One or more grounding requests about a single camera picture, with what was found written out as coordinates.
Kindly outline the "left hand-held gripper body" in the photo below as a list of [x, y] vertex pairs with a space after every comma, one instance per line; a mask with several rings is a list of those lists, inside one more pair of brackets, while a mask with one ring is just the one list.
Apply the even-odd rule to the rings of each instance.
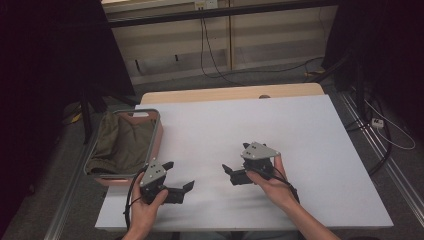
[[166, 169], [156, 159], [153, 159], [146, 168], [140, 182], [140, 191], [144, 202], [151, 204], [156, 196], [164, 189]]

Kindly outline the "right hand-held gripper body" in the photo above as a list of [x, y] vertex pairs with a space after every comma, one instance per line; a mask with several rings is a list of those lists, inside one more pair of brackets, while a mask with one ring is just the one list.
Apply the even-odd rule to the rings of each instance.
[[247, 149], [241, 152], [245, 171], [254, 171], [266, 180], [271, 179], [274, 176], [274, 165], [271, 159], [279, 156], [280, 153], [265, 144], [258, 142], [250, 144]]

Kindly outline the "pink basket with grey rim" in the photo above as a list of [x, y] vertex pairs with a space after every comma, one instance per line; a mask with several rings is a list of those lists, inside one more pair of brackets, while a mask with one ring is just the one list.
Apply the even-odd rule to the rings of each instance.
[[[163, 135], [163, 126], [161, 123], [161, 116], [160, 113], [156, 109], [134, 109], [134, 110], [118, 110], [115, 112], [111, 112], [113, 114], [118, 114], [123, 116], [125, 119], [129, 120], [131, 123], [138, 124], [146, 122], [147, 120], [154, 120], [155, 121], [155, 127], [153, 131], [153, 136], [150, 141], [150, 146], [148, 149], [146, 161], [144, 165], [141, 167], [141, 169], [148, 165], [153, 159], [156, 159], [159, 153], [160, 145], [161, 145], [161, 139]], [[98, 131], [95, 135], [95, 142], [94, 146], [92, 148], [91, 153], [88, 156], [88, 160], [93, 154], [94, 148], [97, 143], [97, 137], [99, 133], [99, 127]], [[84, 173], [88, 176], [91, 176], [94, 180], [99, 182], [100, 184], [104, 186], [127, 186], [131, 183], [132, 179], [135, 177], [136, 173], [133, 174], [123, 174], [123, 175], [117, 175], [117, 174], [88, 174], [85, 170], [84, 166]]]

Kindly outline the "olive green pants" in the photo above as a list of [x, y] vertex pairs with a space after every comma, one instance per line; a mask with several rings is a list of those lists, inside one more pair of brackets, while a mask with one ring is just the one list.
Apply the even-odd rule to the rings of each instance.
[[88, 174], [133, 174], [144, 165], [154, 120], [134, 124], [108, 112], [100, 122], [97, 143], [86, 163]]

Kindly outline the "person's left hand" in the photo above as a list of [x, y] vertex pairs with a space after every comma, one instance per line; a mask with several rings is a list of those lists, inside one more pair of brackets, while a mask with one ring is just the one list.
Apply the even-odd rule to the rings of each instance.
[[167, 195], [168, 191], [164, 189], [156, 196], [151, 204], [147, 204], [142, 199], [140, 188], [135, 187], [132, 193], [133, 204], [131, 205], [129, 230], [146, 231], [149, 234], [155, 223], [158, 209], [164, 203]]

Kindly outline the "person's right hand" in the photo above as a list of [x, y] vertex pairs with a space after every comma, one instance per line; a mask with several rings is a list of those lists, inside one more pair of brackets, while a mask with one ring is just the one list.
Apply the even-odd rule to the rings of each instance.
[[247, 171], [246, 174], [254, 184], [261, 187], [271, 202], [285, 213], [299, 205], [287, 184], [277, 179], [266, 180], [254, 171]]

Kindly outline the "white table mat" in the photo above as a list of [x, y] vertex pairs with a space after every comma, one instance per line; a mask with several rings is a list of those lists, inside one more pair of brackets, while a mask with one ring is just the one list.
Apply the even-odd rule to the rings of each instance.
[[253, 184], [234, 186], [246, 143], [279, 151], [301, 205], [329, 228], [393, 222], [326, 95], [156, 105], [164, 133], [158, 159], [174, 166], [168, 187], [192, 182], [182, 204], [160, 207], [155, 230], [291, 230], [292, 222]]

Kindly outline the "wooden table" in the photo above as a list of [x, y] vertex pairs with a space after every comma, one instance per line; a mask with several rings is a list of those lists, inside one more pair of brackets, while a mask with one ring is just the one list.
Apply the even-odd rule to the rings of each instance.
[[146, 105], [317, 95], [324, 95], [323, 88], [318, 83], [296, 83], [150, 92], [143, 95], [141, 103]]

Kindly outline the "black tripod stand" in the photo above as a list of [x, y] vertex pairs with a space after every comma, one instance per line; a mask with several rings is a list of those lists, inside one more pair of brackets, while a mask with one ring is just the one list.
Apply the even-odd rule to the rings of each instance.
[[84, 143], [87, 144], [93, 134], [93, 127], [90, 117], [90, 108], [97, 113], [103, 113], [108, 106], [103, 99], [104, 96], [112, 97], [129, 106], [136, 106], [137, 102], [127, 96], [118, 94], [110, 89], [102, 87], [98, 84], [87, 85], [80, 91], [80, 106], [84, 125]]

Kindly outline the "beige cabinet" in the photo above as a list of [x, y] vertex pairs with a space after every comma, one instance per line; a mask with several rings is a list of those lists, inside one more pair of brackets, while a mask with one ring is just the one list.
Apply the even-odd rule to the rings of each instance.
[[[101, 0], [108, 20], [196, 10], [195, 0]], [[218, 0], [218, 8], [295, 0]], [[112, 30], [133, 84], [322, 57], [338, 6], [196, 19]]]

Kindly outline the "black metal stand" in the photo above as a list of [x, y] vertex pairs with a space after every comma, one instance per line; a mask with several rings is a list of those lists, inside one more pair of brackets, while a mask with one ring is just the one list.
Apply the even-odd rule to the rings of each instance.
[[346, 53], [340, 60], [323, 73], [307, 80], [307, 83], [321, 83], [332, 77], [337, 91], [353, 90], [355, 92], [355, 104], [361, 117], [365, 116], [365, 90], [364, 69], [361, 59], [352, 51]]

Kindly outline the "black horizontal bar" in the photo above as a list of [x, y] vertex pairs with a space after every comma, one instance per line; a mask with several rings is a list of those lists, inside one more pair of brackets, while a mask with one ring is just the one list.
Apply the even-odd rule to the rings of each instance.
[[317, 7], [337, 6], [340, 0], [295, 0], [288, 2], [255, 4], [238, 7], [225, 7], [210, 10], [193, 10], [181, 13], [169, 13], [146, 17], [130, 17], [109, 20], [111, 28], [178, 22], [196, 19], [227, 17], [246, 14], [289, 11]]

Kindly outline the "black curtain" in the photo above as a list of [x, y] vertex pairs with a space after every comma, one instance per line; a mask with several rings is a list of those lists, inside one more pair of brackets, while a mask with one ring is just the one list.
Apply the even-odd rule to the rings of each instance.
[[322, 67], [349, 52], [364, 80], [424, 140], [424, 0], [340, 0]]
[[0, 0], [0, 237], [40, 179], [62, 111], [134, 90], [103, 0]]

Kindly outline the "aluminium floor rail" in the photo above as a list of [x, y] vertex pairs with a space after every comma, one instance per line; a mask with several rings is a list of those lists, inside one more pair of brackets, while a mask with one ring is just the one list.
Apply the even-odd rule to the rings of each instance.
[[[365, 100], [365, 116], [360, 117], [355, 98], [350, 93], [338, 93], [337, 96], [345, 105], [347, 111], [352, 117], [352, 122], [345, 128], [348, 132], [360, 132], [375, 152], [378, 161], [368, 168], [368, 174], [375, 177], [378, 173], [385, 171], [394, 185], [399, 190], [404, 201], [411, 209], [417, 221], [424, 227], [424, 197], [421, 197], [417, 189], [412, 185], [405, 173], [401, 170], [392, 153], [394, 150], [412, 152], [417, 149], [415, 140], [397, 124], [384, 115], [379, 102], [375, 105], [371, 101]], [[371, 126], [373, 118], [382, 119], [384, 127], [381, 129]], [[410, 146], [402, 146], [392, 139], [390, 128], [401, 133], [403, 137], [411, 141]]]
[[94, 136], [86, 138], [82, 145], [82, 150], [79, 154], [76, 167], [70, 177], [70, 182], [66, 188], [66, 191], [61, 198], [58, 208], [54, 214], [54, 217], [49, 225], [49, 228], [44, 236], [44, 240], [60, 240], [63, 229], [65, 227], [68, 215], [71, 210], [71, 205], [77, 191], [79, 181], [84, 173], [85, 162], [92, 151], [94, 146]]

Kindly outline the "white wall socket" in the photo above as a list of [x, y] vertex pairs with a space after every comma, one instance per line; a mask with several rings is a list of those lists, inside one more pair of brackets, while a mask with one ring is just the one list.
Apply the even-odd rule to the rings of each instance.
[[195, 0], [194, 6], [196, 10], [217, 9], [218, 0]]

